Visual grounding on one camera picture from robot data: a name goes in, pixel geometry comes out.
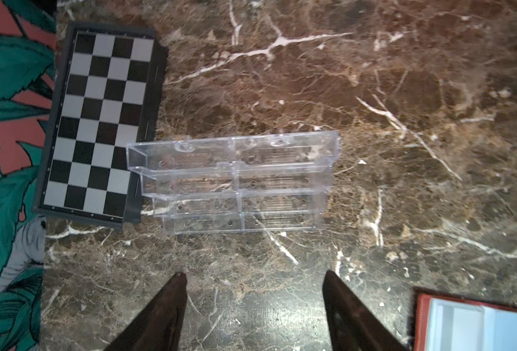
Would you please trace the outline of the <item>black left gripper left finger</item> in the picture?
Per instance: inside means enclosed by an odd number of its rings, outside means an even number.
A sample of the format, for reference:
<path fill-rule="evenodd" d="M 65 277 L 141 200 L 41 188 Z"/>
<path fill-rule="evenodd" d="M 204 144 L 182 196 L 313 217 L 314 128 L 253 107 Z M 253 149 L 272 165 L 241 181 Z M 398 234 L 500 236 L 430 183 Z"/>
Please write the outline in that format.
<path fill-rule="evenodd" d="M 107 350 L 178 350 L 185 316 L 187 277 L 175 273 Z"/>

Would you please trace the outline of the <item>red leather card holder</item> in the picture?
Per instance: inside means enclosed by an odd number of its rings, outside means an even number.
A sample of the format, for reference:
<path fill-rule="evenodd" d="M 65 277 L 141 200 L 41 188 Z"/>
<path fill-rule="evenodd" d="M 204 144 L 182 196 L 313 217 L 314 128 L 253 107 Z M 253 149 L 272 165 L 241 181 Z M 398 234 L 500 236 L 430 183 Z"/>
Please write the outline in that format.
<path fill-rule="evenodd" d="M 517 350 L 517 306 L 416 291 L 414 350 Z"/>

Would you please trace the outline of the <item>clear acrylic card display rack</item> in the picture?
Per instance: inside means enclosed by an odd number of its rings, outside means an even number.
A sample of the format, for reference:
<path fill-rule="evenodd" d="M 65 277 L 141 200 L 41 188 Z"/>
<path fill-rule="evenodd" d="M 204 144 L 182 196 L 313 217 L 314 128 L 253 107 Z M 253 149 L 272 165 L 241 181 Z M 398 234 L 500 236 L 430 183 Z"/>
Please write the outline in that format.
<path fill-rule="evenodd" d="M 318 230 L 336 131 L 132 143 L 127 166 L 166 234 Z"/>

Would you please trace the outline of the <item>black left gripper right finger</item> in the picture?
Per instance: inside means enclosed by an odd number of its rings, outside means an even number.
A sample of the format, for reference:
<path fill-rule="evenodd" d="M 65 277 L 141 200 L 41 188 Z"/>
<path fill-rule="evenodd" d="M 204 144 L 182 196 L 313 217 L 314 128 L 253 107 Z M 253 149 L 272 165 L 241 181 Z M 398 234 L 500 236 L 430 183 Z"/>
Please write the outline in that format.
<path fill-rule="evenodd" d="M 405 350 L 334 271 L 322 285 L 333 350 Z"/>

